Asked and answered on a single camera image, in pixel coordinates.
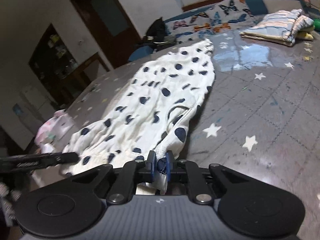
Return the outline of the white navy polka dot garment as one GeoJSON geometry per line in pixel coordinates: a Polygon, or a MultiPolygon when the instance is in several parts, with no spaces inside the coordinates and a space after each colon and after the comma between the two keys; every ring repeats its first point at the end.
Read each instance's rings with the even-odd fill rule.
{"type": "Polygon", "coordinates": [[[155,179],[149,187],[166,191],[165,155],[171,151],[179,156],[189,122],[212,88],[213,50],[204,39],[143,64],[102,118],[71,136],[64,150],[77,153],[80,160],[64,165],[61,172],[76,175],[103,164],[120,168],[153,151],[155,179]]]}

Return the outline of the pink white tissue box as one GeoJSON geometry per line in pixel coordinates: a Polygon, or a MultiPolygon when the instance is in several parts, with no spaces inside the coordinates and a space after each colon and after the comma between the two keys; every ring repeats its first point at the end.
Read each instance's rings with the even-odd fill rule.
{"type": "Polygon", "coordinates": [[[55,151],[54,144],[73,126],[74,121],[65,109],[56,111],[53,117],[38,129],[34,142],[41,153],[52,153],[55,151]]]}

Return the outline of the water dispenser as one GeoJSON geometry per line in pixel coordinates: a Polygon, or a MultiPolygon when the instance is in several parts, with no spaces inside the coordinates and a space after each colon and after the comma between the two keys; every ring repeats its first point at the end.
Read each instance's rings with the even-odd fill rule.
{"type": "Polygon", "coordinates": [[[17,103],[14,104],[12,110],[16,114],[20,122],[23,124],[23,126],[31,131],[31,133],[34,133],[32,116],[25,112],[23,108],[17,103]]]}

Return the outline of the white refrigerator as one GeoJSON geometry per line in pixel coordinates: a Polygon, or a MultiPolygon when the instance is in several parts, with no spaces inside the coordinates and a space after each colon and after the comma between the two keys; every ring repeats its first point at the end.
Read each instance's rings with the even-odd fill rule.
{"type": "Polygon", "coordinates": [[[21,97],[30,107],[30,110],[43,122],[53,117],[55,110],[50,104],[50,100],[36,87],[31,85],[23,87],[21,97]]]}

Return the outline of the dark wooden side table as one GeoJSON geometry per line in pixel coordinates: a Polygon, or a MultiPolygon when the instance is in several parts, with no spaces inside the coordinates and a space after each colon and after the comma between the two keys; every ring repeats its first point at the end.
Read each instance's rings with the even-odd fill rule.
{"type": "Polygon", "coordinates": [[[62,78],[63,87],[73,102],[94,80],[110,71],[99,53],[95,53],[62,78]]]}

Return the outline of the dark shelf with bottles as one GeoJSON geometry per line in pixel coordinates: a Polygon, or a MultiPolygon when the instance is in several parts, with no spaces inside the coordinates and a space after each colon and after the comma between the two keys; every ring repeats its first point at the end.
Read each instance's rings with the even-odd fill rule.
{"type": "Polygon", "coordinates": [[[60,80],[75,70],[78,63],[54,26],[50,24],[31,56],[29,66],[40,80],[60,80]]]}

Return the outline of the black bag on sofa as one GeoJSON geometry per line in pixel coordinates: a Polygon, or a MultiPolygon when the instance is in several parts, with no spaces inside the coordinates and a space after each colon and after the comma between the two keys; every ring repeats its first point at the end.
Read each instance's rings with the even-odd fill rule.
{"type": "Polygon", "coordinates": [[[142,45],[149,46],[153,50],[163,50],[177,44],[176,38],[167,33],[167,26],[160,17],[148,28],[142,39],[142,45]]]}

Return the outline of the blue sofa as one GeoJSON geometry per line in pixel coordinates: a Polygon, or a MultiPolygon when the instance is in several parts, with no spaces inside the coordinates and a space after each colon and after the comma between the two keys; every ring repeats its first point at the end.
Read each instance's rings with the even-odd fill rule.
{"type": "Polygon", "coordinates": [[[176,44],[250,27],[269,13],[292,9],[302,9],[302,13],[309,17],[319,16],[319,12],[303,0],[223,0],[168,20],[160,17],[149,26],[129,61],[176,44]]]}

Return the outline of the dark wooden door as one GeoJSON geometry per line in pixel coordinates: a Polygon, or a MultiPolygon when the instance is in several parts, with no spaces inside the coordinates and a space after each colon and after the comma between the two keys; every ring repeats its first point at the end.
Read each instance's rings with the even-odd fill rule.
{"type": "Polygon", "coordinates": [[[113,68],[128,62],[140,35],[118,0],[71,0],[113,68]]]}

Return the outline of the butterfly print cushion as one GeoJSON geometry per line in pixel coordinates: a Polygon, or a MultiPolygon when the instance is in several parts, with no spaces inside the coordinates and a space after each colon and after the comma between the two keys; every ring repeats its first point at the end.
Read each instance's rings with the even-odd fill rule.
{"type": "Polygon", "coordinates": [[[252,27],[255,18],[245,0],[223,0],[201,12],[166,23],[167,33],[181,44],[230,30],[252,27]]]}

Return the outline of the folded striped blanket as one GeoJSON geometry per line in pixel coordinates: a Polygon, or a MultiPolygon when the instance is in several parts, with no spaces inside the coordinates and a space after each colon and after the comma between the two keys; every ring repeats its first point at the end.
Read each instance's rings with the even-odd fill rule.
{"type": "Polygon", "coordinates": [[[302,9],[279,10],[267,14],[255,26],[240,32],[243,38],[270,41],[292,47],[301,31],[312,31],[314,20],[302,14],[302,9]]]}

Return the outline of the yellow cloth under blanket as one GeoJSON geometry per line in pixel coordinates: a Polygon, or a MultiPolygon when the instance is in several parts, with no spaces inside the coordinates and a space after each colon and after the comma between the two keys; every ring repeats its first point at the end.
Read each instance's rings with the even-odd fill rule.
{"type": "Polygon", "coordinates": [[[299,31],[296,35],[296,39],[313,41],[314,38],[313,38],[313,35],[311,34],[311,32],[313,30],[314,30],[314,28],[310,27],[310,28],[306,28],[306,29],[299,31]]]}

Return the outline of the grey plain cushion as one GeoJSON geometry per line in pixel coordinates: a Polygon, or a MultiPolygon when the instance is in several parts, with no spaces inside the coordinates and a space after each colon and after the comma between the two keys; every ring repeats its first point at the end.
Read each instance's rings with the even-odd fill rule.
{"type": "Polygon", "coordinates": [[[300,1],[298,0],[263,0],[269,14],[280,10],[291,11],[301,9],[302,15],[307,15],[300,1]]]}

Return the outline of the green toy ball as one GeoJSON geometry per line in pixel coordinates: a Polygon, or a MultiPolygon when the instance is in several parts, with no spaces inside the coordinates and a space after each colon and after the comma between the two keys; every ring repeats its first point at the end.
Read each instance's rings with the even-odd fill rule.
{"type": "Polygon", "coordinates": [[[320,19],[314,19],[313,25],[314,25],[315,31],[320,32],[320,19]]]}

